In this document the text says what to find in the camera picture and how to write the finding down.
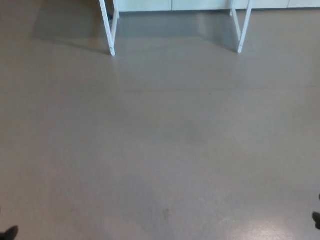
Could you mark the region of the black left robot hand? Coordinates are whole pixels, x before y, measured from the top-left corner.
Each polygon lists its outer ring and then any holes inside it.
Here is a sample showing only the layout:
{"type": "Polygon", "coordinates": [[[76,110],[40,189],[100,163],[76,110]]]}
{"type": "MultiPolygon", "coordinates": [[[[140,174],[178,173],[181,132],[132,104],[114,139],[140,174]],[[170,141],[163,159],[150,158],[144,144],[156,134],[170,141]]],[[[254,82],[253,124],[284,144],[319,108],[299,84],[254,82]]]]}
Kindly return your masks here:
{"type": "Polygon", "coordinates": [[[15,240],[19,232],[19,227],[17,225],[12,226],[0,233],[0,240],[15,240]]]}

